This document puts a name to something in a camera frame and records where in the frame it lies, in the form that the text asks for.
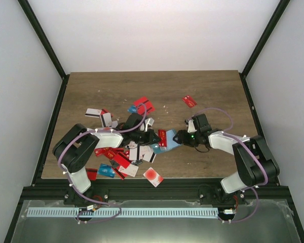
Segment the white wall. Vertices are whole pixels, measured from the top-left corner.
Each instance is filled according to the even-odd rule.
[[[29,0],[66,72],[242,71],[279,0]]]
[[[30,185],[60,84],[18,2],[0,1],[0,243]]]
[[[304,228],[304,1],[291,1],[247,77]]]

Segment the wooden table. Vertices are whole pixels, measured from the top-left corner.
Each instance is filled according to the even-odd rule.
[[[188,108],[181,99],[185,95],[192,96],[198,105]],[[105,108],[114,115],[114,119],[125,122],[130,114],[127,109],[143,96],[148,97],[156,109],[150,114],[155,119],[155,130],[185,129],[184,120],[189,116],[205,107],[218,107],[227,111],[234,120],[230,133],[240,136],[257,134],[235,70],[72,73],[42,178],[64,178],[52,149],[71,127],[76,123],[93,129],[101,127],[99,118],[85,116],[87,108]],[[229,119],[219,111],[210,110],[206,114],[212,128],[225,129],[230,125]],[[101,163],[108,165],[109,161],[104,156],[92,154],[86,167],[99,168]],[[149,167],[164,178],[225,177],[236,171],[232,155],[215,149],[199,153],[187,146],[158,154],[153,164],[144,162],[139,166],[136,178],[142,178]]]

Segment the purple cable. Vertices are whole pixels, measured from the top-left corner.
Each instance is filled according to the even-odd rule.
[[[263,166],[261,165],[261,163],[259,162],[259,160],[256,158],[256,156],[253,155],[253,153],[250,151],[250,149],[237,137],[228,134],[228,133],[223,133],[224,136],[229,137],[229,138],[233,138],[234,140],[236,140],[238,143],[240,143],[242,145],[242,147],[248,152],[248,154],[252,157],[253,161],[258,165],[259,169],[261,170],[263,177],[264,177],[264,182],[261,184],[258,184],[258,186],[264,186],[268,183],[268,175],[265,172]]]
[[[206,110],[218,110],[220,112],[223,112],[230,119],[230,122],[231,122],[231,125],[228,128],[224,129],[223,131],[228,131],[228,130],[232,129],[232,127],[233,127],[233,119],[232,119],[232,117],[225,110],[222,110],[220,108],[215,108],[215,107],[205,108],[205,109],[202,109],[202,110],[198,111],[195,115],[199,115],[201,113],[204,113]]]
[[[138,108],[139,106],[143,106],[143,107],[144,107],[144,115],[143,115],[143,119],[140,121],[140,123],[139,123],[138,125],[136,125],[136,126],[133,127],[133,128],[130,128],[130,129],[127,129],[127,130],[122,130],[122,131],[116,131],[116,130],[113,130],[113,129],[111,129],[111,130],[98,130],[98,131],[96,131],[96,130],[88,130],[88,131],[86,131],[86,132],[84,132],[84,133],[79,134],[79,135],[78,135],[77,137],[75,137],[75,138],[74,138],[74,139],[65,147],[65,149],[62,151],[62,153],[61,153],[61,155],[60,155],[60,157],[59,157],[59,159],[58,159],[58,161],[57,161],[58,167],[59,167],[62,171],[67,172],[67,170],[62,166],[62,159],[63,159],[63,157],[65,156],[65,154],[66,154],[66,152],[69,150],[69,148],[73,145],[73,143],[75,143],[78,139],[84,137],[85,135],[87,135],[87,134],[89,134],[89,133],[108,133],[108,132],[113,132],[113,131],[116,131],[117,133],[126,133],[126,132],[130,132],[130,131],[132,131],[132,130],[135,130],[135,129],[139,128],[139,127],[143,124],[143,122],[145,121],[146,113],[147,113],[146,105],[144,105],[143,103],[140,103],[140,104],[137,106],[137,108]],[[66,177],[67,177],[69,183],[72,184],[72,181],[71,181],[71,179],[70,179],[70,177],[69,177],[68,174],[67,174]],[[97,200],[88,198],[88,197],[84,196],[81,192],[79,192],[78,189],[77,189],[74,185],[72,186],[72,188],[75,190],[75,192],[76,192],[79,196],[81,196],[82,198],[84,198],[84,199],[86,199],[86,200],[88,200],[88,201],[91,201],[91,202],[96,203],[96,204],[109,205],[109,206],[111,206],[111,207],[118,207],[118,208],[120,209],[119,212],[118,212],[117,214],[115,214],[115,215],[113,215],[113,216],[111,216],[111,217],[109,217],[109,218],[107,218],[107,219],[102,219],[102,220],[98,220],[98,221],[93,221],[93,222],[90,222],[90,223],[99,223],[99,222],[107,221],[107,220],[113,219],[113,218],[117,217],[119,214],[121,214],[121,212],[122,212],[122,208],[121,208],[121,207],[116,206],[115,204],[111,204],[111,203],[107,203],[107,202],[103,202],[103,201],[97,201]]]
[[[258,197],[258,193],[256,192],[256,190],[255,190],[253,187],[249,187],[249,188],[247,188],[247,189],[251,189],[251,190],[254,192],[254,195],[255,195],[255,198],[256,198],[255,208],[254,208],[253,212],[252,212],[249,216],[247,216],[247,217],[245,217],[245,218],[243,218],[243,219],[231,221],[231,223],[240,223],[240,222],[246,221],[246,220],[250,219],[250,218],[255,214],[255,212],[257,212],[257,210],[258,210],[258,207],[259,207],[259,197]],[[229,223],[229,221],[222,220],[220,217],[218,217],[218,219],[219,219],[220,221],[222,221],[222,222],[224,221],[224,222],[226,222],[226,223]]]

